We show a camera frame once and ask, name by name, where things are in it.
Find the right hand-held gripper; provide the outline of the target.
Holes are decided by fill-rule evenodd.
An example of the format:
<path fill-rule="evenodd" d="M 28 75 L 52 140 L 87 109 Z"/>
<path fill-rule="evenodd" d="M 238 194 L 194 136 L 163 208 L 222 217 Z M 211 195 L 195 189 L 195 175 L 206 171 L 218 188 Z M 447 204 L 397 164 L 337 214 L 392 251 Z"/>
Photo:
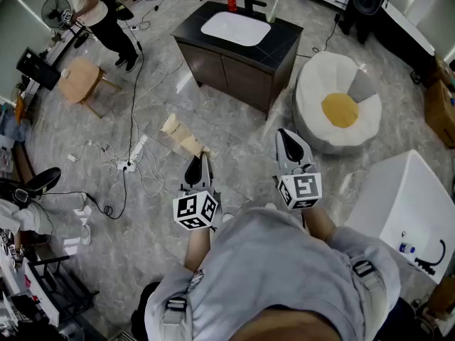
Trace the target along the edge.
<path fill-rule="evenodd" d="M 310 146 L 287 129 L 278 129 L 275 144 L 279 166 L 276 185 L 286 208 L 313 207 L 322 198 L 322 182 Z"/>

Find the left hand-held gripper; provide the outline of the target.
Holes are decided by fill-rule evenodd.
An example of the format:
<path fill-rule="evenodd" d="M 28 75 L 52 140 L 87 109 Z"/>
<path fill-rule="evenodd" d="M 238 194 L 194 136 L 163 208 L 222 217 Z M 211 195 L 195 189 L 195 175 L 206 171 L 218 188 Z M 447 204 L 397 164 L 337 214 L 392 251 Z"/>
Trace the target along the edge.
<path fill-rule="evenodd" d="M 213 172 L 208 154 L 201 159 L 194 156 L 188 162 L 178 196 L 173 199 L 173 220 L 184 229 L 196 230 L 214 227 L 221 214 L 220 193 L 213 187 Z"/>

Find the beige cosmetic squeeze tube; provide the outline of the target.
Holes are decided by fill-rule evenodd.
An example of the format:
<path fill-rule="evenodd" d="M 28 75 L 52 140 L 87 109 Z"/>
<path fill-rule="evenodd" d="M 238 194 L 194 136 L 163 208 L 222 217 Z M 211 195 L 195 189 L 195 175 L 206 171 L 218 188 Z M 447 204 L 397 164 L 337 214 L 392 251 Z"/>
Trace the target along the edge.
<path fill-rule="evenodd" d="M 204 146 L 194 135 L 194 133 L 177 118 L 175 113 L 169 114 L 165 122 L 160 128 L 170 138 L 172 138 L 179 146 L 187 152 L 200 158 L 203 153 L 208 156 L 214 154 L 207 146 Z"/>

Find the person's right forearm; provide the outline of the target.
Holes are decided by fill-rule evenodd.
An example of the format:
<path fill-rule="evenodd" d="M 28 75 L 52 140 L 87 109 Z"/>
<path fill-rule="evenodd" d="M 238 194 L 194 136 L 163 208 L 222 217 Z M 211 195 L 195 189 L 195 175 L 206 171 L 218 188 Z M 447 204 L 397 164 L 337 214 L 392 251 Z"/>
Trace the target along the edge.
<path fill-rule="evenodd" d="M 327 242 L 336 230 L 335 223 L 324 209 L 318 207 L 304 208 L 301 215 L 309 234 L 323 242 Z"/>

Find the person's left forearm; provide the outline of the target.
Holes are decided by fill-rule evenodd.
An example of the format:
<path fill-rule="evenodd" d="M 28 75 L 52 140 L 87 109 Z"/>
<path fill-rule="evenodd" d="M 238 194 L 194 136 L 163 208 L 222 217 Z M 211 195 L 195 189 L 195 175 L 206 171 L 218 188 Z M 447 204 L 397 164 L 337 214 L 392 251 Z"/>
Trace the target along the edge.
<path fill-rule="evenodd" d="M 183 266 L 195 273 L 209 251 L 210 229 L 191 230 Z"/>

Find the white power strip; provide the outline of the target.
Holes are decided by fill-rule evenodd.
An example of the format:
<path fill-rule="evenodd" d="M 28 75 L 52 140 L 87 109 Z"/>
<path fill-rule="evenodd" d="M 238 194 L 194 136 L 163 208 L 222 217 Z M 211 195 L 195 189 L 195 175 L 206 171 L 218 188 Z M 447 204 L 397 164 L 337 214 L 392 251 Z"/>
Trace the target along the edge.
<path fill-rule="evenodd" d="M 125 161 L 118 160 L 117 169 L 119 171 L 127 171 L 133 173 L 137 169 L 137 164 L 141 161 L 141 155 L 144 145 L 146 144 L 147 136 L 143 135 L 139 140 L 135 141 L 129 148 L 129 158 Z"/>

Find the egg-shaped beanbag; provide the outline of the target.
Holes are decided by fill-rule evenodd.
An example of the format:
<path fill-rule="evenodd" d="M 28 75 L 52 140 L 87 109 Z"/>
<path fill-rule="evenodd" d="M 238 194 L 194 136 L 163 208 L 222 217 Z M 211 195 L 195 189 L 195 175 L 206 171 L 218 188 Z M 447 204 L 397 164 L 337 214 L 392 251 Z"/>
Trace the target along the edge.
<path fill-rule="evenodd" d="M 371 77 L 351 58 L 320 52 L 299 72 L 292 111 L 297 131 L 312 148 L 350 155 L 378 134 L 382 104 Z"/>

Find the dark vanity cabinet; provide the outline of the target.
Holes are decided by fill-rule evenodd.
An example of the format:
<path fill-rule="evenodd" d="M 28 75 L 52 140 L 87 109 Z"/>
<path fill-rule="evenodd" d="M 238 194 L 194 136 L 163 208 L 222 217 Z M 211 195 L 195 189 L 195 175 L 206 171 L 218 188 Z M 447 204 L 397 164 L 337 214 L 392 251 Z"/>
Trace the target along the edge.
<path fill-rule="evenodd" d="M 226 12 L 226 4 L 207 1 L 172 35 L 198 85 L 220 90 L 268 114 L 289 84 L 303 28 L 278 18 L 252 46 L 202 31 L 211 18 Z"/>

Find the person's grey shirt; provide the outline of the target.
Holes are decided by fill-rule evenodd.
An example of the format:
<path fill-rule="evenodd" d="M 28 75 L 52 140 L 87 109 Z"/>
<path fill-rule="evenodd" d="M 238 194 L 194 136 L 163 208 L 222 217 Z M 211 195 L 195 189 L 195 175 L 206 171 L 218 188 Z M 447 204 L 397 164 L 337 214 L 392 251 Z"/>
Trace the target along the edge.
<path fill-rule="evenodd" d="M 373 341 L 400 296 L 387 246 L 251 207 L 210 235 L 193 273 L 175 266 L 144 310 L 148 341 Z"/>

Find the white box appliance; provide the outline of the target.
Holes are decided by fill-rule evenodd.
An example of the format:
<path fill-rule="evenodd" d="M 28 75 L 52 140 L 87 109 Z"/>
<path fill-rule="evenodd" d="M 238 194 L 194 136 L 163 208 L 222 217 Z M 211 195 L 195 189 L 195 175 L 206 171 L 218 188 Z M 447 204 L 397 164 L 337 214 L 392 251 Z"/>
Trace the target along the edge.
<path fill-rule="evenodd" d="M 386 243 L 401 264 L 435 283 L 455 251 L 455 203 L 415 150 L 372 166 L 346 226 Z M 415 253 L 400 253 L 402 242 Z"/>

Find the white sink basin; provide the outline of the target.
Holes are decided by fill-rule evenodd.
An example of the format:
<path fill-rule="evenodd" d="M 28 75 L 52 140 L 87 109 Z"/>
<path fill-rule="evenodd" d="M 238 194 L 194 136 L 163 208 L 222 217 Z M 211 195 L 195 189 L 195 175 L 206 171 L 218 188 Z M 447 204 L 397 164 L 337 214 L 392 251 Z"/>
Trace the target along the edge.
<path fill-rule="evenodd" d="M 231 12 L 216 13 L 200 29 L 208 36 L 245 47 L 258 45 L 270 30 L 267 22 Z"/>

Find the cardboard box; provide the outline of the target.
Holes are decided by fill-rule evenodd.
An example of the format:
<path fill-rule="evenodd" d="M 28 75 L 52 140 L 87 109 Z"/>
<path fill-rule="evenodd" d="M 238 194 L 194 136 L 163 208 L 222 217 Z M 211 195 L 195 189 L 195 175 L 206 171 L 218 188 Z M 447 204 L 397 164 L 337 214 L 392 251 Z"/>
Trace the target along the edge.
<path fill-rule="evenodd" d="M 424 119 L 447 148 L 455 148 L 455 92 L 441 80 L 425 92 Z"/>

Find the black faucet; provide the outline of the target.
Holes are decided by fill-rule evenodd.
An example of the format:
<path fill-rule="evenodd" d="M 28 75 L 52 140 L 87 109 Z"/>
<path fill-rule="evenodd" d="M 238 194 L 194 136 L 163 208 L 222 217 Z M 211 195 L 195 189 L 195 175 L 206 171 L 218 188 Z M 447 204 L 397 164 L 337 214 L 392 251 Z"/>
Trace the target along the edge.
<path fill-rule="evenodd" d="M 260 0 L 244 0 L 245 13 L 253 16 L 255 14 L 254 6 L 266 7 L 267 3 Z"/>

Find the wooden stool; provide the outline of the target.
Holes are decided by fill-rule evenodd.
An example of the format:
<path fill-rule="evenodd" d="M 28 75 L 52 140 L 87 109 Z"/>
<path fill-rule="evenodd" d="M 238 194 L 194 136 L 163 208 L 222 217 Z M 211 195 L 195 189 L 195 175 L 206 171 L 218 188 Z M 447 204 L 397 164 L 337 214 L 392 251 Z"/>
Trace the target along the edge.
<path fill-rule="evenodd" d="M 122 88 L 105 78 L 105 71 L 83 57 L 76 57 L 60 74 L 58 87 L 71 104 L 87 107 L 96 117 L 102 118 L 87 102 L 99 83 L 105 83 L 117 91 Z"/>

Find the black monitor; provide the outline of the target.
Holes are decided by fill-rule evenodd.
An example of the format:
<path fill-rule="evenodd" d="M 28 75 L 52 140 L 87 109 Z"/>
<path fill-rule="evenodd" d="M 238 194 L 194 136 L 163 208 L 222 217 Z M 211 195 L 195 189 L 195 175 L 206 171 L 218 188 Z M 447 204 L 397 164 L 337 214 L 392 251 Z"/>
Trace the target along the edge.
<path fill-rule="evenodd" d="M 16 69 L 47 90 L 52 90 L 60 79 L 60 73 L 30 48 L 25 49 Z"/>

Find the black standing fan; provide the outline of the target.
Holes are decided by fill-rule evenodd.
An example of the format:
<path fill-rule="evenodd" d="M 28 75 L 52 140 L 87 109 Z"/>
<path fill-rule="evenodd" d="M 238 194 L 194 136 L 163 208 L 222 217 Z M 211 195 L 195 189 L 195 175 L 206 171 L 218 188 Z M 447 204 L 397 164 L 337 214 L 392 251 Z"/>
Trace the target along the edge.
<path fill-rule="evenodd" d="M 41 9 L 41 18 L 43 22 L 54 31 L 69 30 L 75 37 L 74 48 L 79 48 L 88 38 L 89 33 L 77 33 L 72 26 L 60 24 L 60 14 L 65 9 L 71 9 L 67 0 L 46 0 Z"/>

